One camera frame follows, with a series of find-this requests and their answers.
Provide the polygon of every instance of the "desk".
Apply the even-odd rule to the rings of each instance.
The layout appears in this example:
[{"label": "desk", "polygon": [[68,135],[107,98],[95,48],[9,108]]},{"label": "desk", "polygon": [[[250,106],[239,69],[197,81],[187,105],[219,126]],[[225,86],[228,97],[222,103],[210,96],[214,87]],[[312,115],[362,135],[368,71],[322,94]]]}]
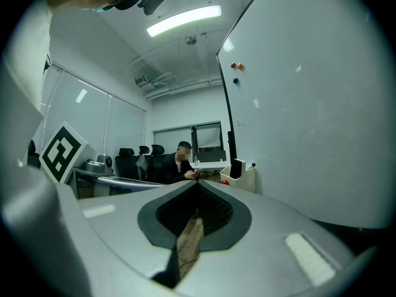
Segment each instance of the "desk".
[{"label": "desk", "polygon": [[205,171],[221,171],[226,168],[229,163],[227,161],[206,161],[199,163],[198,165],[195,165],[194,163],[190,163],[190,165],[193,169],[200,168]]}]

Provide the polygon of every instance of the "window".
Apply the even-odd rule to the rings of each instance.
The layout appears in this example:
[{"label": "window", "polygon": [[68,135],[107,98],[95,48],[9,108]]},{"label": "window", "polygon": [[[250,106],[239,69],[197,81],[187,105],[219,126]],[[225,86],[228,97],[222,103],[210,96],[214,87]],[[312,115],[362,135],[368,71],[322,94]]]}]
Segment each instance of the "window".
[{"label": "window", "polygon": [[194,125],[154,134],[155,143],[163,146],[165,154],[175,153],[179,142],[186,141],[192,146],[190,161],[195,156],[201,162],[226,160],[220,123]]}]

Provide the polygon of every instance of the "cable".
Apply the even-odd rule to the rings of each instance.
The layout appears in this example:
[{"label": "cable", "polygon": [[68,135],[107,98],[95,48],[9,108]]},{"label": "cable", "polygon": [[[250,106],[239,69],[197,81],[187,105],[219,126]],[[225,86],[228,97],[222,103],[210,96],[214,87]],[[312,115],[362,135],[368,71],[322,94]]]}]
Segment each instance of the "cable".
[{"label": "cable", "polygon": [[179,266],[179,269],[181,269],[183,266],[185,266],[186,264],[188,264],[188,263],[191,263],[191,262],[195,262],[197,259],[195,259],[195,260],[190,260],[189,262],[186,262],[186,263],[184,263],[184,264],[181,264],[181,266]]}]

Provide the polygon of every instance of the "white wall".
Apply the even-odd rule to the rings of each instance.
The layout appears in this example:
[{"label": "white wall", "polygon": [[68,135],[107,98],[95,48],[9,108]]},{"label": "white wall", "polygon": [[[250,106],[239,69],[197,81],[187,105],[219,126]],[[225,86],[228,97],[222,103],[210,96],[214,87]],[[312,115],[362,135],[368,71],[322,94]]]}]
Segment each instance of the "white wall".
[{"label": "white wall", "polygon": [[[94,11],[63,7],[51,21],[52,61],[92,85],[110,92],[146,111],[152,119],[152,103],[143,98],[129,64],[137,54],[133,48]],[[153,143],[146,131],[145,144]]]},{"label": "white wall", "polygon": [[222,86],[168,95],[153,100],[153,119],[147,132],[220,121],[227,161],[230,160],[228,134],[230,119]]}]

